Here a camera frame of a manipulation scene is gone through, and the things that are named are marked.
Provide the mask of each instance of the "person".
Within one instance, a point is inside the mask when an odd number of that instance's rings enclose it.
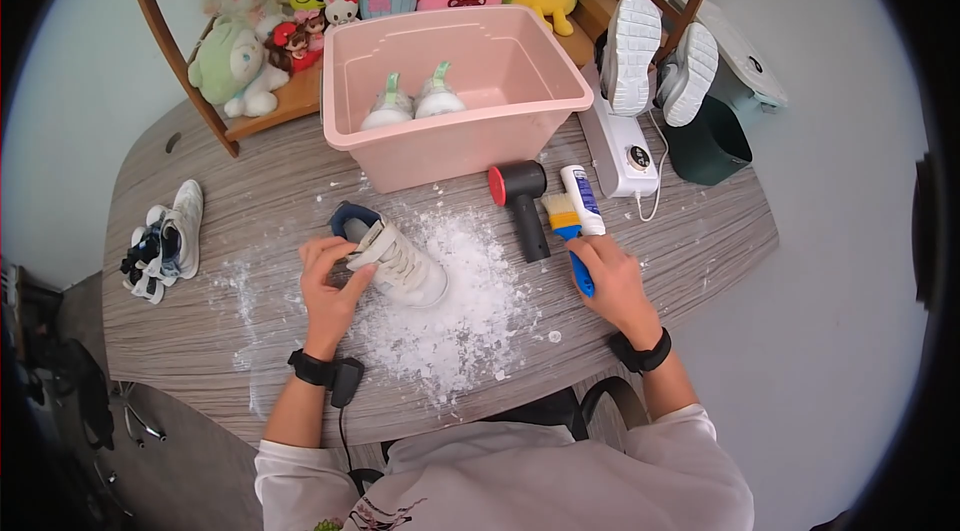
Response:
[[[650,350],[662,335],[637,260],[609,235],[567,247],[593,277],[583,303]],[[337,289],[336,261],[356,244],[317,238],[300,248],[308,315],[304,352],[330,361],[376,265]],[[359,496],[331,450],[320,447],[325,388],[291,374],[255,459],[267,531],[335,529],[751,529],[754,499],[717,445],[676,351],[643,376],[651,423],[630,429],[625,451],[573,441],[563,425],[475,421],[396,441],[384,476]]]

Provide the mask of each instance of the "white t-shirt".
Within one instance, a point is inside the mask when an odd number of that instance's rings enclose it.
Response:
[[[630,429],[626,453],[565,427],[471,422],[397,441],[359,497],[322,448],[260,441],[266,531],[743,531],[754,497],[692,404]]]

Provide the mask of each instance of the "black cable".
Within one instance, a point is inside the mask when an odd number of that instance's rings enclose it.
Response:
[[[349,473],[354,470],[354,461],[351,460],[351,451],[347,449],[347,436],[344,435],[344,409],[340,409],[340,443],[343,444],[343,451],[346,452],[346,471]]]

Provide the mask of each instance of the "gray floor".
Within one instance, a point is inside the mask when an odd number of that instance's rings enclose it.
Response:
[[[59,329],[64,337],[75,337],[106,367],[101,275],[94,274],[65,292]],[[582,396],[595,381],[608,375],[630,379],[626,369],[612,369],[575,386]],[[145,437],[138,448],[127,437],[122,410],[112,408],[115,424],[114,451],[99,450],[103,470],[117,474],[115,491],[127,509],[135,514],[140,529],[261,529],[262,514],[254,494],[256,451],[220,425],[186,404],[160,391],[138,386],[131,402],[147,422],[163,429],[168,439],[159,442]],[[61,440],[77,454],[92,473],[93,451],[88,447],[76,411],[76,400],[68,398],[56,411]],[[608,398],[604,398],[590,424],[590,437],[620,449],[623,422]],[[341,462],[347,469],[342,449]],[[354,467],[380,469],[379,444],[350,448]]]

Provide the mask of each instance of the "white power cord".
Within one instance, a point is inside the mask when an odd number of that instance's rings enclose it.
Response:
[[[660,125],[657,124],[657,121],[654,120],[654,115],[650,110],[647,110],[647,117],[650,117],[650,122],[654,124],[654,129],[659,134],[660,139],[663,140],[663,155],[660,157],[660,162],[656,165],[656,172],[659,175],[659,183],[656,184],[656,197],[654,198],[654,209],[650,212],[650,216],[643,218],[643,208],[641,207],[641,192],[634,191],[633,197],[636,198],[636,211],[640,214],[640,220],[644,223],[649,223],[654,219],[654,215],[657,214],[657,207],[660,205],[660,190],[664,186],[664,161],[666,161],[666,155],[670,152],[670,144],[667,143],[666,137],[664,137],[664,132],[660,130]]]

